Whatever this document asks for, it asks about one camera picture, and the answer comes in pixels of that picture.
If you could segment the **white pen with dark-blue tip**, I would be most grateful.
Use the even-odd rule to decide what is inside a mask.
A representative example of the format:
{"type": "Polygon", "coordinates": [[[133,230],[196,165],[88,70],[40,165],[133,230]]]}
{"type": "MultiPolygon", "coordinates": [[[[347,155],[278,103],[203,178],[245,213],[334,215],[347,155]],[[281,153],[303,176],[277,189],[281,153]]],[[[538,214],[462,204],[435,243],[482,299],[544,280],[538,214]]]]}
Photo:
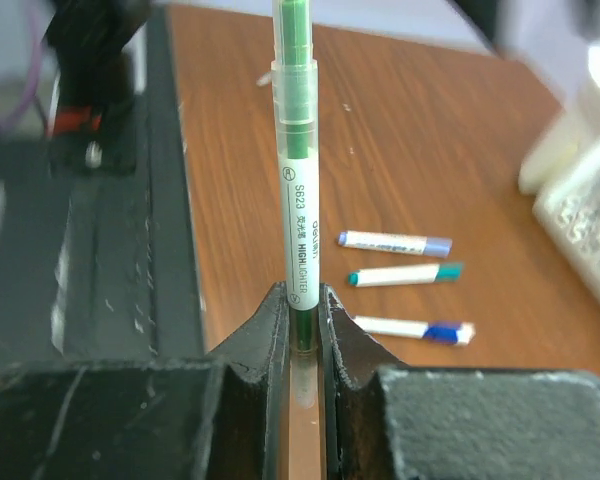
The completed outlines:
{"type": "Polygon", "coordinates": [[[423,338],[429,329],[427,322],[387,319],[379,317],[355,316],[354,323],[371,334],[405,338],[423,338]]]}

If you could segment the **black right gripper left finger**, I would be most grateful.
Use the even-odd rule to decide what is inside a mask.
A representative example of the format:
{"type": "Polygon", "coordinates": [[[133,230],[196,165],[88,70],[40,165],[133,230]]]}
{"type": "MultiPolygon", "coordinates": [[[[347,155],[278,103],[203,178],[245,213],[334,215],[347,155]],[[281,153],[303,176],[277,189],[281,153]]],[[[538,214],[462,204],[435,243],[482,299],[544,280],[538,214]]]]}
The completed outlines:
{"type": "Polygon", "coordinates": [[[273,284],[255,313],[211,353],[225,370],[206,477],[286,479],[290,354],[285,284],[273,284]]]}

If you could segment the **light blue pen cap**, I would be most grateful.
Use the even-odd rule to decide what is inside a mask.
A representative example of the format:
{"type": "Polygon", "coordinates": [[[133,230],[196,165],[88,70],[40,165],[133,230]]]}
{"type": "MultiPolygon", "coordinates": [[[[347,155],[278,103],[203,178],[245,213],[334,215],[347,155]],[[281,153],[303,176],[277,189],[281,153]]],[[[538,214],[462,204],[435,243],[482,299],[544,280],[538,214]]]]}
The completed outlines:
{"type": "Polygon", "coordinates": [[[436,258],[447,258],[451,252],[453,241],[449,238],[426,237],[423,255],[436,258]]]}

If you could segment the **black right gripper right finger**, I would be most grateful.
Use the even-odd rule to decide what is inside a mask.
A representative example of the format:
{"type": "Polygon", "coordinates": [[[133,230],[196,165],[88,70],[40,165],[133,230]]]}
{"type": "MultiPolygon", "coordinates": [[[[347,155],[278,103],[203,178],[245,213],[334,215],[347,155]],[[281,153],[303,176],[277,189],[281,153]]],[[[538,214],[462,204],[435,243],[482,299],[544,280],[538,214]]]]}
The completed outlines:
{"type": "Polygon", "coordinates": [[[402,362],[355,324],[328,284],[318,314],[327,477],[394,479],[379,368],[402,362]]]}

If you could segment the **blue and white pen cap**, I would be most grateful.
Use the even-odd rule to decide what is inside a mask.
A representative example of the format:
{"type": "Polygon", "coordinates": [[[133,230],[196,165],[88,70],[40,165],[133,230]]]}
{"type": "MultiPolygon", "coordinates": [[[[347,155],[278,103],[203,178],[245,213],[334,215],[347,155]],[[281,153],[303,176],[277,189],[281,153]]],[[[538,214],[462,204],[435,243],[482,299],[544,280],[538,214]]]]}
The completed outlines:
{"type": "Polygon", "coordinates": [[[468,345],[475,336],[472,323],[432,323],[424,331],[422,338],[447,345],[468,345]]]}

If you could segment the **white pen with blue end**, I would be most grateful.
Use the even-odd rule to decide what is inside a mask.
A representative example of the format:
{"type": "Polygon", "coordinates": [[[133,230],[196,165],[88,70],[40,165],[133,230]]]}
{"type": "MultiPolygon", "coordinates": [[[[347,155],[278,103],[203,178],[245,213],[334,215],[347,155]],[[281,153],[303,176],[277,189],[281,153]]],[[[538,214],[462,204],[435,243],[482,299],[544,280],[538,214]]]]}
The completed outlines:
{"type": "Polygon", "coordinates": [[[361,250],[422,255],[426,249],[424,237],[343,231],[338,235],[340,246],[361,250]]]}

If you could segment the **teal pen cap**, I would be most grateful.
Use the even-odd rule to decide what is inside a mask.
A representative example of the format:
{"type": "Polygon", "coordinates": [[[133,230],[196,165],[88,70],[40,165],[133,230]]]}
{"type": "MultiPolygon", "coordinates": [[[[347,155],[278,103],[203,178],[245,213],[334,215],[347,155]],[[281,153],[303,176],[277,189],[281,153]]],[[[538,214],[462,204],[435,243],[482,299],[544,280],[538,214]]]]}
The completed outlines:
{"type": "Polygon", "coordinates": [[[435,276],[436,282],[457,281],[462,272],[463,263],[440,263],[435,276]]]}

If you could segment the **grey green pen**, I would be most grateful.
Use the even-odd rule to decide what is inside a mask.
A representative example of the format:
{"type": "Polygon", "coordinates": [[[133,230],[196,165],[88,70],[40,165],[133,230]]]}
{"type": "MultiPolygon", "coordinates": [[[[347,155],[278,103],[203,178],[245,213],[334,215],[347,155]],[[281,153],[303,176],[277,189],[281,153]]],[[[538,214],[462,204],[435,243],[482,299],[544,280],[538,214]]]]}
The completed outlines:
{"type": "Polygon", "coordinates": [[[290,309],[291,381],[297,404],[317,395],[320,295],[318,64],[309,1],[273,3],[271,65],[290,309]]]}

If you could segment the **white pen with teal tip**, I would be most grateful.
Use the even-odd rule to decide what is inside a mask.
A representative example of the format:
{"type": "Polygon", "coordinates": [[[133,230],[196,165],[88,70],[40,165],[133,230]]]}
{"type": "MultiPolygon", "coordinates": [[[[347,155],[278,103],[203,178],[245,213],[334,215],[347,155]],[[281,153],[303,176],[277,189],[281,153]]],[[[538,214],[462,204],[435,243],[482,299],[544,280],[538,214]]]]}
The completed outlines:
{"type": "Polygon", "coordinates": [[[434,283],[439,267],[435,264],[362,269],[351,272],[347,281],[355,287],[398,286],[434,283]]]}

